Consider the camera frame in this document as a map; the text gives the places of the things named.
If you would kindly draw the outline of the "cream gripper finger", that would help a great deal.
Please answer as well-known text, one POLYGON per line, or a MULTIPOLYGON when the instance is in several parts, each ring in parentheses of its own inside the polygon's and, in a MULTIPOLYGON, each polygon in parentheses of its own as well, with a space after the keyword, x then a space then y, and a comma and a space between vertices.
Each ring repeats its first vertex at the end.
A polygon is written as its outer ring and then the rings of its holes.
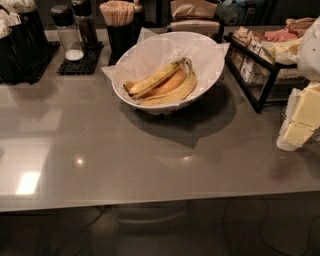
POLYGON ((301 148, 312 135, 313 130, 309 126, 285 120, 280 128, 276 145, 285 151, 295 151, 301 148))

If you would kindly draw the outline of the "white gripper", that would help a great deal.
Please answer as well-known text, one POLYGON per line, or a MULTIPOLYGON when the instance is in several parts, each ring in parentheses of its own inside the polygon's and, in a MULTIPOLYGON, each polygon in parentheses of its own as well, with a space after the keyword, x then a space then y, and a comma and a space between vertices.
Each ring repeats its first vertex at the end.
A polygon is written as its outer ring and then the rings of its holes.
MULTIPOLYGON (((297 68, 306 79, 320 80, 320 16, 302 37, 298 47, 297 68)), ((303 89, 292 121, 309 126, 312 130, 320 127, 319 83, 310 83, 303 89)))

